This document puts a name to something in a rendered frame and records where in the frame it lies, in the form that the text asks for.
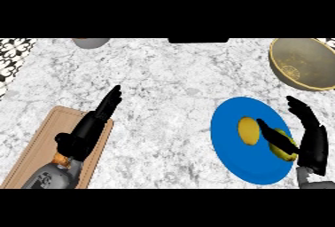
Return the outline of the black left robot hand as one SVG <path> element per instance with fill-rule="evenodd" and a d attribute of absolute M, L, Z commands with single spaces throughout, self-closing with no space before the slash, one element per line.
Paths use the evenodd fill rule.
<path fill-rule="evenodd" d="M 58 153 L 85 161 L 99 141 L 105 124 L 122 102 L 122 86 L 116 85 L 99 103 L 95 111 L 91 111 L 77 123 L 71 133 L 60 133 L 55 137 Z"/>

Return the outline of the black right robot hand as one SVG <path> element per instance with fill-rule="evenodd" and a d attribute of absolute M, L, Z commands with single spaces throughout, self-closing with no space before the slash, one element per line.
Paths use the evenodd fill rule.
<path fill-rule="evenodd" d="M 293 96 L 287 97 L 290 112 L 297 116 L 306 129 L 300 146 L 296 146 L 290 138 L 271 128 L 263 119 L 257 119 L 265 139 L 278 146 L 288 154 L 299 155 L 299 166 L 311 168 L 313 173 L 325 176 L 330 139 L 327 127 L 319 123 L 311 106 Z"/>

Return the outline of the yellow-green lemon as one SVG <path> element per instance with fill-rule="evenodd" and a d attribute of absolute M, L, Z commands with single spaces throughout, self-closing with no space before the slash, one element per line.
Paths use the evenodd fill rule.
<path fill-rule="evenodd" d="M 294 139 L 287 135 L 285 131 L 280 128 L 275 129 L 291 141 L 293 144 L 296 144 Z M 296 161 L 297 159 L 297 154 L 288 154 L 277 145 L 269 144 L 272 153 L 277 155 L 278 158 L 281 158 L 285 161 Z"/>

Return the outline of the yellow lemon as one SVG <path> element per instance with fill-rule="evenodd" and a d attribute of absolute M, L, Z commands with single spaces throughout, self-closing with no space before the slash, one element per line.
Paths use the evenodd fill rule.
<path fill-rule="evenodd" d="M 243 117 L 238 121 L 238 135 L 247 145 L 256 145 L 260 140 L 260 125 L 251 117 Z"/>

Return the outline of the blue plate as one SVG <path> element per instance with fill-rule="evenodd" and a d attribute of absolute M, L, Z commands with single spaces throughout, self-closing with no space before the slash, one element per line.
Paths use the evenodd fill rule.
<path fill-rule="evenodd" d="M 294 163 L 282 160 L 272 152 L 269 142 L 260 136 L 254 145 L 243 142 L 238 122 L 244 117 L 263 119 L 274 129 L 281 129 L 290 137 L 281 115 L 256 98 L 235 97 L 216 108 L 212 119 L 212 139 L 215 151 L 229 171 L 253 184 L 275 184 L 288 175 Z"/>

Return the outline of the tan bowl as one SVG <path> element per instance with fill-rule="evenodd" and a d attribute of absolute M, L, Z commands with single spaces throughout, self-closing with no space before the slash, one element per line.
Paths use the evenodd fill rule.
<path fill-rule="evenodd" d="M 335 90 L 335 50 L 316 38 L 277 38 L 269 62 L 278 79 L 299 90 Z"/>

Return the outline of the grey bowl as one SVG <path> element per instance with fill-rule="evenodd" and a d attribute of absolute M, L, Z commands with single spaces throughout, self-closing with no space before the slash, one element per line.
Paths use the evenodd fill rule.
<path fill-rule="evenodd" d="M 80 48 L 97 49 L 110 41 L 110 38 L 74 38 L 73 41 Z"/>

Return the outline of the pale wooden cutting board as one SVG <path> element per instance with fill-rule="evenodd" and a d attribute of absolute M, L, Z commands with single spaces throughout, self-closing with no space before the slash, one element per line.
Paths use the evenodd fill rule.
<path fill-rule="evenodd" d="M 61 132 L 73 132 L 76 125 L 86 114 L 86 112 L 64 106 L 57 106 L 51 110 L 42 122 L 40 128 L 36 131 L 35 137 L 30 140 L 29 146 L 18 158 L 18 162 L 14 165 L 14 168 L 11 169 L 7 179 L 0 185 L 2 189 L 21 188 L 36 170 L 45 164 L 52 162 L 54 155 L 57 154 L 55 136 Z M 113 120 L 107 123 L 98 145 L 85 161 L 80 181 L 76 187 L 77 189 L 86 189 L 89 186 L 111 130 Z"/>

